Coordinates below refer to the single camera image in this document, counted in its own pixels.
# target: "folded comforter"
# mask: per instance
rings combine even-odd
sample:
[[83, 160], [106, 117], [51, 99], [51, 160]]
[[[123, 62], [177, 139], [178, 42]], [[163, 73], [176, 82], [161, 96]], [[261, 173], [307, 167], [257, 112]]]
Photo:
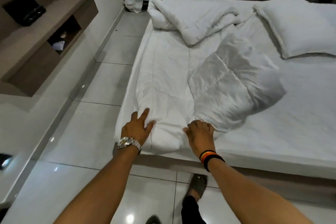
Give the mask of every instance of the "folded comforter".
[[239, 25], [253, 11], [223, 0], [150, 0], [152, 32], [136, 87], [139, 113], [156, 120], [144, 148], [172, 152], [187, 147], [182, 129], [195, 119], [227, 132], [285, 94], [278, 68]]

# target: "bracelet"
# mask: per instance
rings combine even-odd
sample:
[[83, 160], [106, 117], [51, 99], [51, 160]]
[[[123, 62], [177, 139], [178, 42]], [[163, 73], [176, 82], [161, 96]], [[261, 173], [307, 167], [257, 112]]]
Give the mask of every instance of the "bracelet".
[[220, 159], [221, 161], [223, 161], [225, 163], [225, 160], [221, 156], [219, 156], [215, 151], [213, 151], [213, 150], [206, 150], [206, 151], [204, 151], [200, 155], [199, 160], [202, 162], [202, 164], [204, 165], [205, 170], [208, 171], [208, 172], [210, 172], [208, 170], [208, 162], [212, 158], [218, 158], [218, 159]]

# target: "floor tile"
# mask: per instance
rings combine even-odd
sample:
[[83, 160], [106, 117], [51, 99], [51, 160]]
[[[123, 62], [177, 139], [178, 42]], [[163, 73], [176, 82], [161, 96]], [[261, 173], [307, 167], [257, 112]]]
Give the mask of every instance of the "floor tile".
[[79, 167], [103, 168], [113, 157], [113, 136], [119, 110], [119, 106], [74, 101], [41, 159]]
[[[183, 182], [183, 183], [190, 183], [191, 178], [193, 177], [193, 174], [186, 173], [186, 172], [177, 172], [177, 182]], [[218, 188], [218, 184], [213, 178], [213, 176], [209, 173], [208, 174], [208, 187], [212, 188]]]
[[133, 65], [142, 38], [113, 33], [98, 62]]
[[323, 208], [314, 205], [305, 205], [304, 203], [293, 203], [305, 216], [314, 224], [332, 224], [336, 220], [336, 209]]
[[51, 224], [97, 170], [38, 161], [1, 224]]
[[143, 36], [149, 19], [147, 12], [140, 14], [125, 12], [115, 28], [115, 33], [126, 36]]
[[[182, 224], [182, 200], [187, 192], [187, 189], [188, 184], [179, 182], [176, 184], [173, 224]], [[240, 224], [240, 221], [224, 200], [221, 191], [217, 188], [206, 188], [202, 198], [198, 202], [198, 205], [199, 212], [207, 224]]]
[[130, 174], [174, 182], [176, 181], [176, 171], [156, 167], [133, 165]]
[[164, 224], [173, 221], [175, 182], [130, 176], [120, 206], [116, 211], [112, 224], [133, 223], [145, 224], [146, 220], [156, 214]]
[[121, 106], [132, 67], [97, 63], [75, 100]]

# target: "watch face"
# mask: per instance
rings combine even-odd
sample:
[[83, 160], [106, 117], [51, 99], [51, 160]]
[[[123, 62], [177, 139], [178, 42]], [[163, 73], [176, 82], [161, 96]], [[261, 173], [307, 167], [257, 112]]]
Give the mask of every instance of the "watch face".
[[131, 144], [131, 141], [128, 137], [120, 139], [118, 146], [128, 146]]

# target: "slipper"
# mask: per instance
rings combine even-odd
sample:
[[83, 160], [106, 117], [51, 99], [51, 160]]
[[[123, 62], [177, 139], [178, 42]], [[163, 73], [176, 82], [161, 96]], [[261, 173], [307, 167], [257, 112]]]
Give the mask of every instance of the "slipper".
[[153, 215], [146, 221], [146, 224], [161, 224], [161, 221], [156, 215]]
[[199, 198], [203, 196], [203, 193], [208, 185], [208, 176], [207, 175], [200, 175], [200, 174], [194, 174], [191, 182], [189, 184], [188, 192], [191, 189], [194, 189], [197, 194], [199, 195]]

